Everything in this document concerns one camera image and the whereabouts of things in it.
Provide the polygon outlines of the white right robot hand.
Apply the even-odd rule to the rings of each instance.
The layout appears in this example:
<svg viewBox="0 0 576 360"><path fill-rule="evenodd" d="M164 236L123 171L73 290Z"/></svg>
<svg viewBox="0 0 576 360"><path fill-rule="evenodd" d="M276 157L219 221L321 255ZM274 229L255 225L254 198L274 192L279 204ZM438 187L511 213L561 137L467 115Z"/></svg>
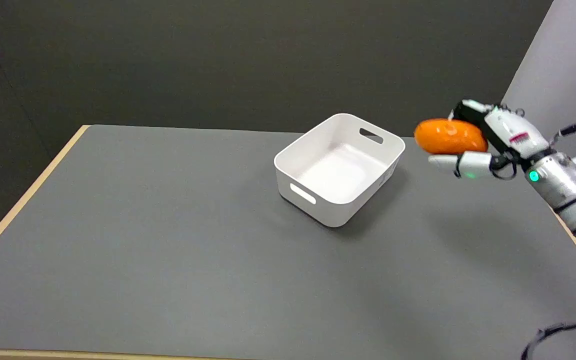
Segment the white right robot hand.
<svg viewBox="0 0 576 360"><path fill-rule="evenodd" d="M483 139L497 151L496 154L459 151L428 157L432 166L457 178L512 180L517 175L518 167L526 170L543 157L555 153L550 142L524 118L522 110L513 111L505 104L482 104L463 99L448 118L475 126L482 132Z"/></svg>

